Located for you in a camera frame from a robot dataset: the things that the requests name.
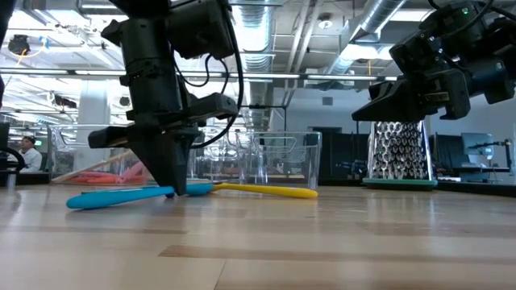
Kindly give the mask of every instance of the ceiling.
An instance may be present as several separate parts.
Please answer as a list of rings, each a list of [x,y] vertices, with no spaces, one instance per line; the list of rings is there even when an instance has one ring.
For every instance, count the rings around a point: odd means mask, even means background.
[[[57,0],[48,0],[51,5]],[[307,17],[304,23],[299,23],[304,0],[289,0],[274,2],[273,0],[242,0],[241,2],[257,2],[263,5],[272,5],[273,11],[270,28],[270,39],[272,40],[268,49],[264,52],[243,52],[243,56],[267,55],[271,59],[270,73],[303,73],[310,71],[323,72],[324,68],[331,65],[342,51],[342,43],[339,36],[343,32],[343,26],[347,20],[360,15],[364,10],[365,0],[355,1],[318,1],[313,0],[308,8]],[[511,3],[507,0],[498,0],[498,5]],[[109,5],[102,0],[88,1],[90,5]],[[318,7],[318,14],[313,15],[316,3],[321,3]],[[101,70],[122,70],[123,58],[121,51],[112,43],[104,40],[100,36],[100,31],[112,20],[122,21],[125,16],[120,15],[119,11],[113,10],[110,14],[95,14],[92,12],[81,13],[80,10],[72,9],[77,5],[75,1],[69,1],[69,5],[64,8],[49,10],[48,13],[24,10],[23,1],[19,1],[18,9],[14,13],[10,23],[6,39],[2,44],[0,52],[0,62],[2,68],[58,68],[58,69],[101,69]],[[389,58],[387,53],[389,46],[392,46],[401,38],[407,36],[417,29],[420,20],[424,19],[431,12],[426,0],[408,1],[390,19],[381,31],[379,43],[369,46],[374,47],[374,53],[369,53],[366,49],[360,48],[359,60],[352,63],[347,73],[358,75],[382,75],[396,76],[399,70]],[[332,25],[327,29],[318,26],[320,21],[311,21],[313,17],[327,13]],[[289,71],[289,57],[291,49],[296,42],[296,28],[300,25],[305,28],[306,35],[309,25],[314,23],[310,41],[307,43],[304,56],[301,58],[297,52],[296,61],[299,61],[299,70],[291,68]],[[7,49],[7,44],[14,35],[27,35],[31,51],[28,56],[20,58]],[[238,34],[237,40],[240,47],[255,41],[255,35]],[[234,58],[226,59],[227,66],[231,72],[236,71]],[[196,60],[179,60],[178,65],[183,71],[204,71],[204,58]],[[214,61],[210,61],[211,71],[223,71],[223,66]],[[52,96],[59,95],[80,105],[81,100],[81,78],[63,77],[32,77],[28,75],[2,75],[7,83],[6,94],[4,97],[3,110],[40,110],[43,113],[31,114],[4,114],[12,118],[13,122],[23,122],[23,124],[33,123],[70,123],[76,122],[77,111],[66,109],[70,114],[58,114],[63,108],[52,104]],[[191,91],[199,97],[208,95],[221,89],[223,83],[220,81],[211,82],[204,88],[189,87]],[[285,96],[285,82],[274,81],[273,97],[271,102],[265,105],[282,105]],[[354,85],[351,90],[329,90],[321,92],[315,89],[304,89],[301,82],[293,85],[295,93],[290,105],[293,110],[296,108],[306,110],[353,110],[357,106],[363,105],[367,99],[365,89],[368,82]],[[119,85],[116,80],[106,81],[108,87],[107,95],[111,105],[111,121],[113,123],[127,123],[123,113],[129,110],[130,106],[121,106],[120,98],[128,97],[129,92],[126,87]],[[238,86],[230,83],[226,94],[236,97]],[[334,105],[329,109],[322,106],[321,97],[333,97]],[[248,102],[254,102],[250,96],[246,96]],[[251,113],[243,113],[243,118],[237,122],[237,126],[252,126],[254,117],[249,117]]]

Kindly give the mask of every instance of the ceiling duct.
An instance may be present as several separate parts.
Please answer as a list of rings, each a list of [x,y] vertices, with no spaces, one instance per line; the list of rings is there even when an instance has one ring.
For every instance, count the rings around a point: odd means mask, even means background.
[[[393,17],[396,12],[402,8],[407,0],[368,0],[364,7],[364,13],[346,21],[342,33],[340,35],[341,53],[330,65],[325,74],[342,75],[347,72],[353,62],[356,60],[349,57],[351,53],[348,45],[354,43],[377,43],[380,40],[381,29]],[[345,89],[345,84],[338,81],[326,81],[316,85],[310,85],[311,88],[328,90],[328,89]]]
[[[269,73],[271,71],[272,58],[270,55],[261,54],[267,52],[271,40],[271,22],[273,9],[269,6],[235,6],[233,7],[235,20],[235,32],[242,51],[256,52],[256,54],[243,55],[243,68],[248,73]],[[272,105],[273,84],[270,82],[249,82],[249,105]],[[254,128],[268,128],[270,110],[265,114],[260,112],[252,117]]]

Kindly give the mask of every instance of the wooden table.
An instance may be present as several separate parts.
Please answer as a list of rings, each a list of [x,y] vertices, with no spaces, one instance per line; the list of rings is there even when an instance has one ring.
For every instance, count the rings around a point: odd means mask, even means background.
[[[0,289],[516,289],[516,199],[321,188],[70,211],[0,193]]]

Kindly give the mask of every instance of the silver duct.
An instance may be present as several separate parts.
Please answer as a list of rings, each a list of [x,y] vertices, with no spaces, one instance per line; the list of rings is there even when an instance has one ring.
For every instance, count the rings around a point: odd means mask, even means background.
[[[341,48],[344,50],[349,42],[357,35],[379,33],[393,15],[402,8],[407,0],[368,0],[364,13],[358,18],[346,22],[341,35]],[[344,74],[354,60],[337,56],[334,63],[328,67],[326,74]]]
[[[245,52],[265,52],[271,39],[271,22],[273,9],[268,6],[234,6],[233,18],[235,32],[240,49]],[[268,73],[271,71],[272,59],[260,54],[243,55],[243,68],[249,73]],[[249,83],[249,105],[272,105],[273,87],[268,82]],[[267,129],[270,110],[266,114],[260,112],[256,116],[251,112],[252,125]]]

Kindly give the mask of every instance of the man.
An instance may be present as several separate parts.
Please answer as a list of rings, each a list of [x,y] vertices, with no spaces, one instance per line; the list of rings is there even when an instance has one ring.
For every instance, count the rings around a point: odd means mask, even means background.
[[[18,151],[25,160],[26,167],[23,168],[21,173],[38,172],[41,167],[41,153],[34,149],[35,138],[31,136],[25,136],[22,139],[22,148]],[[14,160],[14,156],[9,156],[10,160]]]

